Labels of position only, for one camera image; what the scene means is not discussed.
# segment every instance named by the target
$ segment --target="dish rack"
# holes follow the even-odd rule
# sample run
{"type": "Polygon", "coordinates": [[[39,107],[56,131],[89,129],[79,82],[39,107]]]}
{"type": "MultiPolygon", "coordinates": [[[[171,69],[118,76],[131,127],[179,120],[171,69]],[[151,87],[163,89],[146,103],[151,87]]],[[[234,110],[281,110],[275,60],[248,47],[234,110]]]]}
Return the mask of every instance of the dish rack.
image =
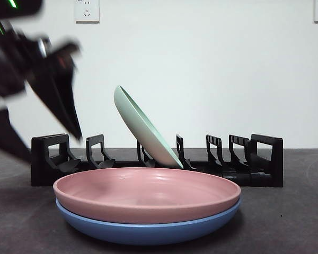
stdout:
{"type": "MultiPolygon", "coordinates": [[[[183,164],[183,170],[193,170],[229,179],[240,186],[252,187],[282,187],[283,186],[283,140],[265,135],[251,135],[251,139],[229,135],[230,161],[223,159],[221,138],[206,135],[207,161],[191,161],[185,158],[184,141],[176,135],[178,158],[183,164]],[[271,159],[257,154],[257,144],[272,146],[271,159]],[[241,160],[233,149],[233,144],[244,148],[245,160],[241,160]],[[211,151],[211,145],[217,149],[211,151]]],[[[104,135],[96,135],[86,139],[87,161],[77,159],[70,151],[69,136],[54,134],[32,138],[31,185],[52,186],[57,179],[80,171],[120,168],[120,167],[162,167],[137,142],[137,161],[117,161],[111,158],[104,147],[104,135]],[[59,145],[59,155],[50,157],[49,147],[59,145]],[[95,161],[92,156],[92,146],[100,144],[102,161],[95,161]]]]}

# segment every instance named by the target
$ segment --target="pink bowl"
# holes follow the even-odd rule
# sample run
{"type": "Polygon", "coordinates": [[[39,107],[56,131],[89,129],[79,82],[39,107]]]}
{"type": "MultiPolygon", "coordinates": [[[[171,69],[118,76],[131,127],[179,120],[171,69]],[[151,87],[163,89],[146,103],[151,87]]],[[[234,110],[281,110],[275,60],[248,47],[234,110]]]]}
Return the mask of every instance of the pink bowl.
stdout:
{"type": "Polygon", "coordinates": [[[232,207],[241,189],[227,179],[167,168],[108,168],[53,184],[69,211],[108,222],[156,224],[208,217],[232,207]]]}

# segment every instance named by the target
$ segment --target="plate rim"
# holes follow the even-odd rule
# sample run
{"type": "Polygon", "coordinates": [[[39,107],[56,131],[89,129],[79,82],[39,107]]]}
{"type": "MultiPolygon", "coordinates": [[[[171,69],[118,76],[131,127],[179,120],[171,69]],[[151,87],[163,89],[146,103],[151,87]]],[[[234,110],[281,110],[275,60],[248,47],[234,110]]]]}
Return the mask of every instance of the plate rim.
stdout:
{"type": "Polygon", "coordinates": [[[132,223],[117,223],[117,222],[99,221],[99,220],[91,219],[91,218],[84,217],[84,216],[81,216],[81,215],[78,215],[78,214],[71,212],[70,210],[66,209],[65,207],[63,207],[61,205],[58,198],[55,198],[55,201],[56,201],[57,207],[62,212],[66,213],[67,215],[69,215],[71,217],[74,217],[76,219],[79,219],[81,221],[88,222],[88,223],[94,223],[94,224],[99,224],[99,225],[104,225],[104,226],[117,226],[117,227],[122,227],[122,228],[168,228],[168,227],[173,227],[173,226],[186,226],[186,225],[191,225],[191,224],[203,223],[203,222],[214,220],[214,219],[217,219],[217,218],[222,217],[224,215],[227,215],[227,214],[229,214],[229,213],[231,213],[234,210],[237,210],[239,208],[239,205],[241,204],[242,198],[239,197],[237,202],[233,206],[231,206],[229,209],[226,209],[225,211],[222,211],[220,213],[217,213],[217,214],[214,214],[214,215],[211,215],[208,217],[190,220],[190,221],[158,223],[158,224],[132,224],[132,223]]]}

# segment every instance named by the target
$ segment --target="white wall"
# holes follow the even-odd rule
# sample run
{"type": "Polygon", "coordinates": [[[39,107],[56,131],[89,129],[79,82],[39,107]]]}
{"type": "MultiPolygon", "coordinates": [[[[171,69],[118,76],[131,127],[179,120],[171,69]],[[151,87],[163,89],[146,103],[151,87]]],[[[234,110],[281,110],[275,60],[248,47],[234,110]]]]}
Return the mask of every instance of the white wall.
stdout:
{"type": "MultiPolygon", "coordinates": [[[[13,21],[56,44],[77,38],[74,82],[84,139],[135,147],[113,91],[122,85],[171,146],[205,147],[205,134],[282,137],[285,148],[318,148],[318,24],[312,0],[100,0],[100,24],[75,24],[74,0],[46,0],[13,21]]],[[[65,132],[28,88],[8,103],[32,137],[65,132]]],[[[84,147],[71,139],[72,147],[84,147]]]]}

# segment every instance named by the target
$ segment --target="mint green plate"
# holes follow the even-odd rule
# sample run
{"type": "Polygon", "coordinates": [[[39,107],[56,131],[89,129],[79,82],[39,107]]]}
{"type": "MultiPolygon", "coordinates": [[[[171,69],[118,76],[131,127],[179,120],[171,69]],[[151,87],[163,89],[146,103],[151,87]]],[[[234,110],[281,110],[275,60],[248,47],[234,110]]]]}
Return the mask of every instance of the mint green plate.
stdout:
{"type": "Polygon", "coordinates": [[[169,144],[121,86],[114,91],[114,103],[127,127],[153,159],[164,167],[183,168],[169,144]]]}

